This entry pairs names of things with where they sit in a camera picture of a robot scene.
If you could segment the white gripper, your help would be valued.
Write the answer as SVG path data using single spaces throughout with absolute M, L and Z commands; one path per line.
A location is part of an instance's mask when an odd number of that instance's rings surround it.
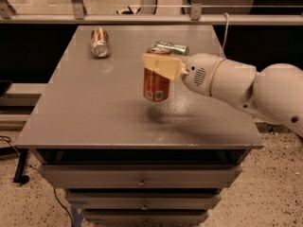
M 211 83 L 224 58 L 210 54 L 196 54 L 186 64 L 179 58 L 145 53 L 142 62 L 148 70 L 170 80 L 182 77 L 182 82 L 192 92 L 210 96 Z

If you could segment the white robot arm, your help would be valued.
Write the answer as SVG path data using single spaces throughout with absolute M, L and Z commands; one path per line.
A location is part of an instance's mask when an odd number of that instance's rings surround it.
M 276 63 L 258 71 L 253 65 L 206 53 L 193 56 L 145 53 L 143 66 L 192 92 L 223 101 L 270 124 L 303 136 L 303 70 Z

